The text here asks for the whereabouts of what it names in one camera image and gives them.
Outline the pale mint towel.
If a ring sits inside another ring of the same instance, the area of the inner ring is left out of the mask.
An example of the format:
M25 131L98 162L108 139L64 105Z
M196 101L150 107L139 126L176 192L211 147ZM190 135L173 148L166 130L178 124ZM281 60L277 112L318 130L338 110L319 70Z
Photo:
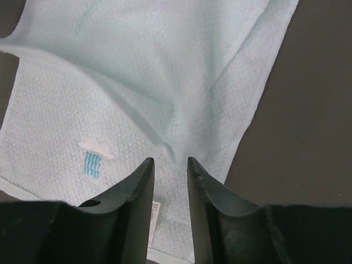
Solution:
M79 205L155 159L147 256L194 263L186 165L219 182L297 1L27 1L1 51L19 66L1 188Z

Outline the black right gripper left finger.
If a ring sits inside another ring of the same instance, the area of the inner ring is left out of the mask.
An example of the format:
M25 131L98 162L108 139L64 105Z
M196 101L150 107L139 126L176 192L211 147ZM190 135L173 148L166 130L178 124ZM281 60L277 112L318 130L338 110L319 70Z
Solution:
M1 263L145 263L155 162L99 195L1 203Z

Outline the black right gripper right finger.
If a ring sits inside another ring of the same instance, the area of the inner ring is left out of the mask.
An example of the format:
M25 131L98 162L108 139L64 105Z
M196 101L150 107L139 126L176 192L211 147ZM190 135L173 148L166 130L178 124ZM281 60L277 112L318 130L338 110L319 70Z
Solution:
M196 263L351 263L351 208L256 205L188 158Z

